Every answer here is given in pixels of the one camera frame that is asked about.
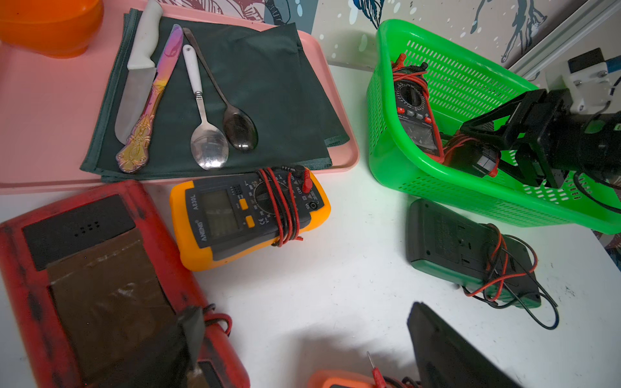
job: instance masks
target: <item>multimeter rotary dial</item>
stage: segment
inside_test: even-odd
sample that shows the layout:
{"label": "multimeter rotary dial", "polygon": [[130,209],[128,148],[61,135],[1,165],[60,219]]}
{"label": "multimeter rotary dial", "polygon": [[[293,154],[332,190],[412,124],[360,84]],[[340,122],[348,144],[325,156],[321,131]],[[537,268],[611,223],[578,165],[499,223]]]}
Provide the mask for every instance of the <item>multimeter rotary dial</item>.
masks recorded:
{"label": "multimeter rotary dial", "polygon": [[258,207],[266,213],[274,214],[274,205],[271,203],[270,194],[268,188],[265,186],[265,182],[261,182],[255,188],[255,200]]}
{"label": "multimeter rotary dial", "polygon": [[397,89],[397,98],[406,107],[415,111],[421,111],[425,108],[425,98],[413,83],[400,81],[395,84],[395,88]]}

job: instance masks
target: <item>black spoon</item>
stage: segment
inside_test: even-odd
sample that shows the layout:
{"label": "black spoon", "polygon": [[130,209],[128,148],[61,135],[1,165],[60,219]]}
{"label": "black spoon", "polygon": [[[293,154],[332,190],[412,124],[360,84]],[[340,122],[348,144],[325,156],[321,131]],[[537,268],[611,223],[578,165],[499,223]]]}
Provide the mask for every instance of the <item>black spoon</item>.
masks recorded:
{"label": "black spoon", "polygon": [[196,55],[200,59],[202,65],[205,67],[205,70],[207,70],[207,74],[209,75],[211,82],[214,84],[215,90],[218,94],[220,94],[220,98],[227,105],[227,108],[224,111],[223,126],[224,134],[227,136],[229,143],[240,151],[254,150],[259,142],[259,136],[256,132],[255,123],[252,122],[250,117],[244,113],[243,110],[231,105],[229,100],[227,100],[224,96],[224,93],[222,93],[220,86],[218,86],[214,75],[209,69],[209,65],[207,65],[207,62],[205,61],[205,57],[202,55],[201,49],[198,47],[198,43],[196,42],[196,38],[194,38],[192,31],[190,31],[187,27],[183,27],[183,34],[185,34],[192,47],[194,47],[194,51],[196,52]]}

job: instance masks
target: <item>yellow multimeter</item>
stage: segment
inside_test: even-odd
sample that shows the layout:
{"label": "yellow multimeter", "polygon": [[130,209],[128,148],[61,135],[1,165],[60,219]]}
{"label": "yellow multimeter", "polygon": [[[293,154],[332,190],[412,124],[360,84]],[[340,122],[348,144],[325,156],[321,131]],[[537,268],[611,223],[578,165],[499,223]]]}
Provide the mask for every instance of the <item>yellow multimeter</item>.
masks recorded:
{"label": "yellow multimeter", "polygon": [[[289,171],[273,171],[289,198]],[[308,193],[302,190],[303,177],[292,178],[300,232],[315,229],[330,215],[324,190],[312,173],[310,178]],[[191,271],[222,266],[279,239],[273,203],[258,173],[179,184],[170,193],[170,207],[181,262]]]}

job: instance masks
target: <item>dark green napkin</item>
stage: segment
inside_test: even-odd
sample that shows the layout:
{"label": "dark green napkin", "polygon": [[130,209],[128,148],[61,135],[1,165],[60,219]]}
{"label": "dark green napkin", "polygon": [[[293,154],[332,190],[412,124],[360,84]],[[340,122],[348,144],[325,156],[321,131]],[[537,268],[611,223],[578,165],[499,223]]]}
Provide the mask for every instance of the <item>dark green napkin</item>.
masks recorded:
{"label": "dark green napkin", "polygon": [[[149,162],[135,174],[122,173],[115,155],[123,145],[114,135],[114,123],[140,14],[132,9],[125,15],[122,43],[91,145],[80,167],[83,171],[100,174],[103,181],[116,181],[235,174],[296,164],[324,169],[332,165],[326,147],[349,141],[304,54],[295,25],[258,32],[239,26],[163,17],[153,61],[159,60],[173,24],[189,27],[224,94],[254,121],[259,144],[249,153],[229,147],[229,160],[222,169],[204,171],[196,164],[189,141],[201,119],[180,55],[155,114]],[[225,105],[202,65],[199,69],[207,118],[222,130]]]}

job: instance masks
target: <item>patterned wallpaper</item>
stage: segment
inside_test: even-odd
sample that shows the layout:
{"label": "patterned wallpaper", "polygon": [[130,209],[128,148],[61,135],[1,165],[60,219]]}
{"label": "patterned wallpaper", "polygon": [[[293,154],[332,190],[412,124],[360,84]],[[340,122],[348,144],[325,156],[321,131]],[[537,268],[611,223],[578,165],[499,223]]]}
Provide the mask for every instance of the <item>patterned wallpaper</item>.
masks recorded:
{"label": "patterned wallpaper", "polygon": [[281,25],[296,23],[329,62],[372,68],[377,26],[415,23],[509,67],[585,0],[159,0]]}

